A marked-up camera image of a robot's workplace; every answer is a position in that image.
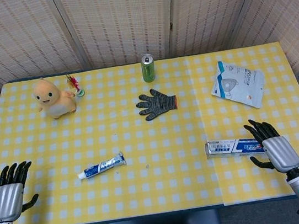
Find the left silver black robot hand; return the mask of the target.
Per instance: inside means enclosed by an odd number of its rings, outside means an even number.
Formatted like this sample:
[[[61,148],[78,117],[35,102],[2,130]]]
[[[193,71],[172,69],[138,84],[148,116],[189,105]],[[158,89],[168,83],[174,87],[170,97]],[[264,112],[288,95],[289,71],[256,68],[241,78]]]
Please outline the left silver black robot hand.
[[[21,213],[35,205],[39,195],[34,194],[23,203],[24,188],[32,162],[5,166],[0,174],[0,223],[16,221]]]

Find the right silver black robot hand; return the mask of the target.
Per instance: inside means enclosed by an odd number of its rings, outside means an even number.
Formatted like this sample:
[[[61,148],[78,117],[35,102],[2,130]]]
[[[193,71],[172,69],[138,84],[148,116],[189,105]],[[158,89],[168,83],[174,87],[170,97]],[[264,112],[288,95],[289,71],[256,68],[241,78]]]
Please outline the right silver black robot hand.
[[[261,169],[276,169],[287,176],[299,175],[299,155],[289,141],[279,135],[276,129],[268,122],[248,120],[249,125],[244,125],[256,141],[262,146],[269,158],[269,162],[261,162],[255,157],[250,160]]]

